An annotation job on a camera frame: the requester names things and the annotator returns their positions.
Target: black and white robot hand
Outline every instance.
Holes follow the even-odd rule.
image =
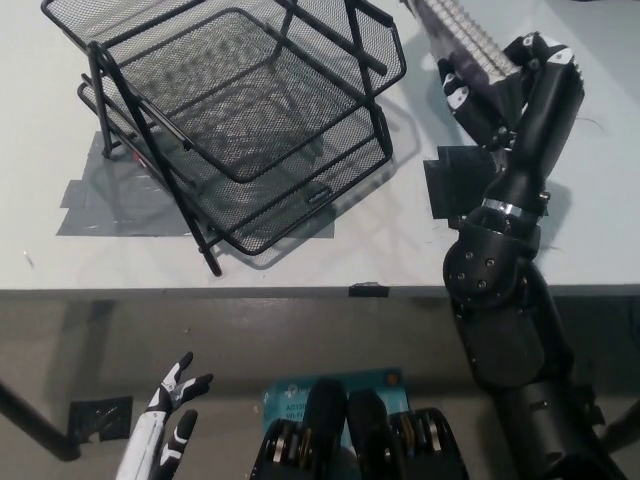
[[[185,451],[198,414],[188,410],[173,436],[160,451],[167,420],[182,404],[209,391],[213,375],[203,375],[180,383],[193,353],[176,363],[156,390],[149,406],[138,419],[131,434],[116,480],[170,480]]]

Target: gray floor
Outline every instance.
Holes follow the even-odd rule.
[[[595,384],[613,419],[640,397],[629,301],[565,299],[559,307],[577,378]],[[449,417],[473,480],[515,478],[445,301],[0,302],[0,378],[59,426],[71,400],[133,394],[139,413],[187,350],[192,373],[212,371],[216,380],[194,402],[200,418],[178,480],[247,478],[262,438],[260,392],[273,379],[387,366],[403,367],[413,407],[437,406]],[[62,464],[3,418],[0,444],[2,479],[111,479],[124,448],[86,445],[81,460]],[[640,477],[640,444],[615,458]]]

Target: robotic finger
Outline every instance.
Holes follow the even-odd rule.
[[[187,410],[173,431],[173,436],[165,443],[160,460],[151,474],[152,480],[171,480],[180,466],[189,438],[198,420],[198,412]]]

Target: white table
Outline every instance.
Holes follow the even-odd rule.
[[[311,239],[267,269],[222,252],[222,278],[191,238],[56,236],[65,215],[60,201],[69,180],[81,177],[98,130],[75,92],[87,60],[35,0],[3,6],[0,295],[346,295],[365,282],[391,287],[391,295],[444,295],[441,265],[456,233],[431,219],[422,161],[436,158],[438,145],[469,139],[446,111],[416,22],[395,0],[374,3],[395,17],[409,65],[380,99],[392,128],[394,175],[337,219],[334,239]],[[584,72],[586,100],[551,175],[550,217],[542,224],[538,264],[554,293],[640,291],[640,66],[632,60],[640,3],[463,3],[502,45],[541,29],[570,45]]]

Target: metal tray leg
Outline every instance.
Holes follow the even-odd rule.
[[[91,82],[93,84],[93,92],[96,97],[96,107],[98,109],[98,119],[100,120],[100,130],[102,130],[102,139],[104,140],[104,149],[102,150],[102,156],[104,158],[111,158],[111,151],[113,150],[113,143],[111,142],[111,131],[109,130],[109,123],[107,121],[107,107],[104,100],[104,90],[102,86],[102,73],[98,66],[98,61],[95,54],[91,50],[87,51],[89,56],[89,69],[91,70]]]

